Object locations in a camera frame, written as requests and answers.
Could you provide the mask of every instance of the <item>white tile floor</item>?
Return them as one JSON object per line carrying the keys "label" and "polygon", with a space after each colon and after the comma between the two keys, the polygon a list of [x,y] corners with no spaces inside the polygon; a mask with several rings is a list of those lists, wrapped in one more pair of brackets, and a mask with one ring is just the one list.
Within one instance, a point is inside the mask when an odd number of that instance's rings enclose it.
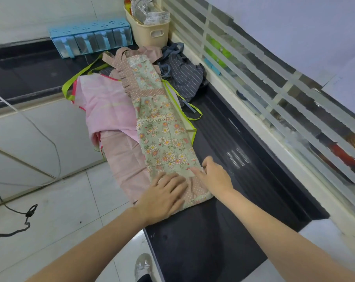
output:
{"label": "white tile floor", "polygon": [[[16,199],[9,206],[27,211],[34,204],[38,208],[30,218],[31,228],[10,238],[0,238],[1,282],[25,281],[130,206],[107,162]],[[22,215],[0,207],[0,233],[24,228],[23,223]],[[134,264],[145,252],[151,254],[140,231],[97,281],[135,281]],[[156,267],[153,275],[155,282],[161,281]]]}

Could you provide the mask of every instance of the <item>beige plastic basket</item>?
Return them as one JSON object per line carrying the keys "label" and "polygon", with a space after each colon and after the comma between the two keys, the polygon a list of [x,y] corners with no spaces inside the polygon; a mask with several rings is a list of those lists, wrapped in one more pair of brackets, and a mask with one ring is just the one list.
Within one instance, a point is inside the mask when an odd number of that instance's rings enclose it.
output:
{"label": "beige plastic basket", "polygon": [[170,22],[162,25],[141,25],[135,21],[125,7],[124,10],[132,27],[134,40],[139,47],[146,45],[164,47],[167,45]]}

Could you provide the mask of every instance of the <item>human hand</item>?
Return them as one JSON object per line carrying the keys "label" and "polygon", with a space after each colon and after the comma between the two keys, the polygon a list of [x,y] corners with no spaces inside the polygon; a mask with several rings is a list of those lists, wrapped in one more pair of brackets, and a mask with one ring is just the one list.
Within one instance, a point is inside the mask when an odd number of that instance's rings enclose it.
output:
{"label": "human hand", "polygon": [[204,172],[197,167],[191,167],[191,171],[215,197],[218,198],[221,194],[226,193],[227,190],[233,189],[230,176],[221,165],[213,161],[211,156],[204,159],[202,167]]}
{"label": "human hand", "polygon": [[180,199],[188,187],[185,177],[177,173],[159,173],[134,205],[146,226],[168,218],[184,204]]}

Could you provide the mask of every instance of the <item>white shoe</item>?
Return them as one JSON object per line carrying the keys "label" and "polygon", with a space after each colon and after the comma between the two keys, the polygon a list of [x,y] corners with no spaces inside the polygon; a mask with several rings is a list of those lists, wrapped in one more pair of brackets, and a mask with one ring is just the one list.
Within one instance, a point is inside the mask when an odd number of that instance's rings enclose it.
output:
{"label": "white shoe", "polygon": [[134,267],[134,276],[138,281],[143,275],[152,275],[152,257],[148,253],[143,253],[138,256],[136,265]]}

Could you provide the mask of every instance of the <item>black cable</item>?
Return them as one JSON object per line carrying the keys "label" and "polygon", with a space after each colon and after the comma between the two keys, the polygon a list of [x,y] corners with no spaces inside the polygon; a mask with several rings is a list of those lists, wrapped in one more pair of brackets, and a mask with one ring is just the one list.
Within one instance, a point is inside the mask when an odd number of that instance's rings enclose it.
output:
{"label": "black cable", "polygon": [[0,238],[5,238],[5,237],[11,237],[17,233],[20,233],[20,232],[24,232],[26,230],[28,230],[30,227],[31,227],[31,223],[28,222],[28,218],[32,217],[33,214],[35,213],[35,210],[37,208],[37,204],[33,205],[28,211],[27,213],[22,213],[22,212],[18,212],[10,207],[8,207],[4,200],[1,198],[0,196],[0,201],[4,204],[4,206],[6,208],[8,208],[9,210],[15,212],[15,213],[20,213],[21,215],[25,215],[26,216],[26,221],[25,221],[25,225],[27,225],[27,227],[25,227],[24,229],[20,229],[20,230],[16,230],[15,232],[12,232],[12,233],[0,233]]}

